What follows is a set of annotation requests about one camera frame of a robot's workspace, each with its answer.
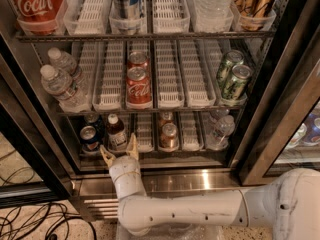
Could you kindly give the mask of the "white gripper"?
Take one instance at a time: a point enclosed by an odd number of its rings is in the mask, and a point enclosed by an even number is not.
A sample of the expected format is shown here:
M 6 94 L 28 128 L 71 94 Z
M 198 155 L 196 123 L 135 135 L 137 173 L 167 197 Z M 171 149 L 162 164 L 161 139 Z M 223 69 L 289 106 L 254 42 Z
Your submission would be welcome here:
M 126 154 L 128 156 L 116 158 L 103 145 L 100 146 L 100 153 L 109 168 L 109 175 L 111 176 L 113 183 L 127 177 L 141 177 L 140 164 L 137 161 L 139 159 L 138 144 L 134 133 L 131 134 L 126 148 Z

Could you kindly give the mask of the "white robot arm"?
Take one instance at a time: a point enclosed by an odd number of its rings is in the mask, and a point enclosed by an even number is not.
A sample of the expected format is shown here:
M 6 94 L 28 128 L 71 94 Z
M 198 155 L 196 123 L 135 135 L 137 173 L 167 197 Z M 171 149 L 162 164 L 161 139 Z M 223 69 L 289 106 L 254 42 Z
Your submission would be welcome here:
M 117 218 L 142 236 L 161 224 L 271 227 L 273 240 L 320 240 L 320 173 L 290 170 L 272 183 L 170 199 L 152 198 L 142 182 L 137 139 L 116 157 L 100 148 L 119 201 Z

